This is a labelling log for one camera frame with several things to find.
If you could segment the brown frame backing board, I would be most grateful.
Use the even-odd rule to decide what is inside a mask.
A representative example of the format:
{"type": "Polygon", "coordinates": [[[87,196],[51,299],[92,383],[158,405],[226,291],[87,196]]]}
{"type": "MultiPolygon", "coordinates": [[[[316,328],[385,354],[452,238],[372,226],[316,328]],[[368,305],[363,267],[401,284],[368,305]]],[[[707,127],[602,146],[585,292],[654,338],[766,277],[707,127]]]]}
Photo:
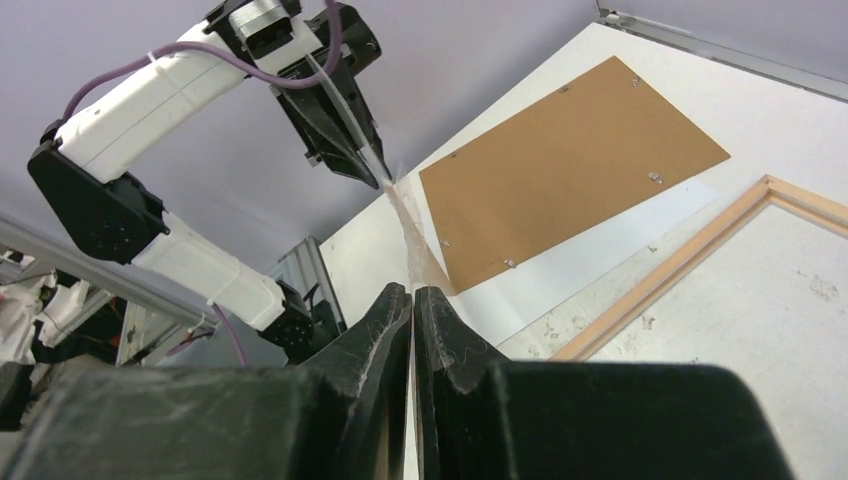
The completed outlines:
{"type": "Polygon", "coordinates": [[[610,57],[420,178],[447,275],[461,292],[727,158],[610,57]]]}

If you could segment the clear acrylic frame pane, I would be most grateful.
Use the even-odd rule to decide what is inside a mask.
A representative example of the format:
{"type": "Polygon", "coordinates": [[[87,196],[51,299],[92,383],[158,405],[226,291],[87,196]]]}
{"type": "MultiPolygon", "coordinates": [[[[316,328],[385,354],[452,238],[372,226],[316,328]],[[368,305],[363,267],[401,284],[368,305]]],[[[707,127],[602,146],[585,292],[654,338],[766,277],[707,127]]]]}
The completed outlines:
{"type": "MultiPolygon", "coordinates": [[[[314,56],[308,54],[306,60],[320,78],[321,86],[331,98],[331,76],[314,56]]],[[[423,232],[418,221],[418,211],[412,200],[411,191],[401,188],[395,180],[389,176],[386,169],[386,178],[377,179],[379,190],[388,198],[392,209],[398,219],[403,233],[405,246],[405,264],[409,280],[409,287],[423,287],[427,280],[441,281],[445,278],[443,272],[436,270],[437,262],[426,243],[423,232]]],[[[409,321],[409,354],[407,360],[407,418],[405,425],[404,441],[404,477],[406,479],[422,479],[424,474],[419,465],[420,448],[420,415],[418,413],[418,378],[416,372],[416,347],[414,321],[409,321]]]]}

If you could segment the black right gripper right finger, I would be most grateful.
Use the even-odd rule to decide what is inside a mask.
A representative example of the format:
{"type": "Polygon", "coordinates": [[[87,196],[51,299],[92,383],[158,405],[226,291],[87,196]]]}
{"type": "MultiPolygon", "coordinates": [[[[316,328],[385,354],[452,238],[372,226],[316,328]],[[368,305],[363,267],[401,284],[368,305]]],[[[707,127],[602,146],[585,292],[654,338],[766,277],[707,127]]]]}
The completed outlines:
{"type": "Polygon", "coordinates": [[[789,479],[755,396],[712,365],[511,360],[414,295],[424,479],[789,479]]]}

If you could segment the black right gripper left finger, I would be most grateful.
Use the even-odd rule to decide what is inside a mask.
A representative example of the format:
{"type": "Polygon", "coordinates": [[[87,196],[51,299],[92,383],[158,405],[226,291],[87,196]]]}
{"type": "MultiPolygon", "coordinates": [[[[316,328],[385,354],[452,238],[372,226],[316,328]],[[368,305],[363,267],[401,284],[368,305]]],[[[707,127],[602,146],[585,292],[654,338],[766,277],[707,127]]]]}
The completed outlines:
{"type": "Polygon", "coordinates": [[[280,368],[72,370],[1,466],[5,479],[399,479],[412,300],[280,368]]]}

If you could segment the light wooden picture frame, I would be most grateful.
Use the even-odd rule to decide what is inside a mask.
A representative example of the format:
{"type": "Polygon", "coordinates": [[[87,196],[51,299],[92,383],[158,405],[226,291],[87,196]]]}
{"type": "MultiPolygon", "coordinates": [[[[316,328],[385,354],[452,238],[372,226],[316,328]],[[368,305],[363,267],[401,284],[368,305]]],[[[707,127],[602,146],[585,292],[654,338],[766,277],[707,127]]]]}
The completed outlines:
{"type": "Polygon", "coordinates": [[[845,205],[765,175],[583,328],[551,359],[562,362],[589,359],[755,216],[771,206],[843,238],[847,236],[845,205]]]}

